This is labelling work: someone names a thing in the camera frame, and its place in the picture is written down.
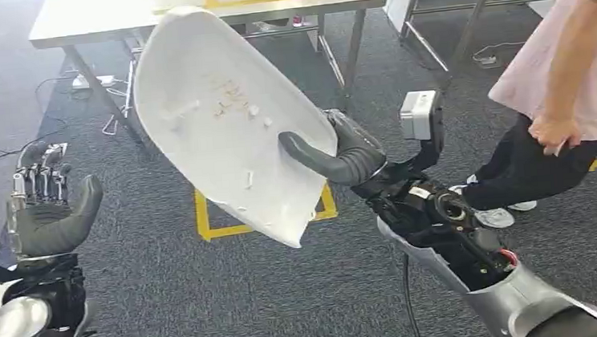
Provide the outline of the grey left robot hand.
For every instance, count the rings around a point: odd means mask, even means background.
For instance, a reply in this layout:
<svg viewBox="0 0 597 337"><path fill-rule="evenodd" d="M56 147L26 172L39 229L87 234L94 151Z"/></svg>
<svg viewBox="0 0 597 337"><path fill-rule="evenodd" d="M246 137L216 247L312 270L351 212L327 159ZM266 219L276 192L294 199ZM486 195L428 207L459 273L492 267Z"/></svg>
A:
<svg viewBox="0 0 597 337"><path fill-rule="evenodd" d="M71 165L63 162L67 147L67 143L36 141L20 152L6 204L10 246L19 260L71 253L95 223L103 185L95 175L84 177L79 200L70 206Z"/></svg>

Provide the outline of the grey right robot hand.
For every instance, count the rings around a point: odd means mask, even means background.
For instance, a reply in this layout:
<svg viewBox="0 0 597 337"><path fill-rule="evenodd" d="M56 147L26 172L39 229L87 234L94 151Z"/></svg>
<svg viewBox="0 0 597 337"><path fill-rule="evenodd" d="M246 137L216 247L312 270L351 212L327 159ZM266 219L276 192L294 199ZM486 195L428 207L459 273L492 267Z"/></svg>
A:
<svg viewBox="0 0 597 337"><path fill-rule="evenodd" d="M336 133L334 156L310 146L294 132L279 133L278 142L292 159L330 182L356 186L369 181L387 162L380 142L338 109L323 114Z"/></svg>

